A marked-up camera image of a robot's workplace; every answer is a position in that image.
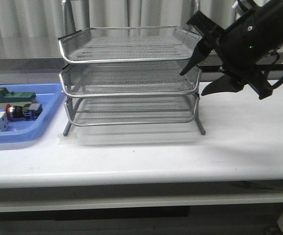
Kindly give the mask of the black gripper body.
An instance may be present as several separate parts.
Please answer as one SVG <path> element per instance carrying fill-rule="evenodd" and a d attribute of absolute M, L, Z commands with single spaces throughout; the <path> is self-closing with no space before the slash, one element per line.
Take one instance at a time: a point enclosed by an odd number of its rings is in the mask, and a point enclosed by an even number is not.
<path fill-rule="evenodd" d="M 267 22 L 278 17 L 279 5 L 264 5 L 249 9 L 243 16 L 223 29 L 214 21 L 197 11 L 187 24 L 194 26 L 206 39 L 223 62 L 223 74 L 230 75 L 244 85 L 248 84 L 259 96 L 273 93 L 267 78 L 258 69 L 257 62 L 276 51 L 276 43 L 267 41 L 271 28 Z"/>

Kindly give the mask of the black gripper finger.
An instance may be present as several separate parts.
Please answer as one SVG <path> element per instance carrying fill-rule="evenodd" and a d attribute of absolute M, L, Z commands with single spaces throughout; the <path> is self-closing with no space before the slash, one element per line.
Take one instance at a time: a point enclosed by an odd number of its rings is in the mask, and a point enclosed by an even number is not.
<path fill-rule="evenodd" d="M 224 92 L 230 92 L 230 93 L 237 93 L 241 90 L 243 90 L 244 84 L 240 82 L 238 79 L 230 76 L 230 75 L 223 75 L 219 79 L 213 81 L 209 85 L 207 85 L 201 95 L 209 95 L 209 94 L 215 94 L 215 93 L 224 93 Z"/>
<path fill-rule="evenodd" d="M 213 48 L 210 43 L 206 39 L 201 39 L 194 48 L 193 54 L 189 62 L 187 63 L 185 68 L 180 72 L 180 75 L 185 75 L 194 66 L 204 61 L 209 56 L 212 50 Z"/>

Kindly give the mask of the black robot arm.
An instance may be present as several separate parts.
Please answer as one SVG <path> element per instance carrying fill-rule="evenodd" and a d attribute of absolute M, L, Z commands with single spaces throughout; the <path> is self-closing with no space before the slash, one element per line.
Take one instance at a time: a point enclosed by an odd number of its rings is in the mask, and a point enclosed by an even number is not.
<path fill-rule="evenodd" d="M 267 79 L 270 69 L 261 71 L 257 66 L 268 55 L 275 55 L 275 62 L 280 58 L 277 51 L 283 47 L 283 0 L 270 0 L 263 6 L 253 0 L 239 0 L 237 11 L 240 17 L 226 29 L 201 11 L 187 21 L 202 34 L 202 39 L 180 75 L 185 75 L 214 50 L 222 61 L 223 76 L 206 86 L 202 95 L 237 93 L 249 85 L 259 99 L 264 99 L 283 84 L 282 76 L 271 85 Z"/>

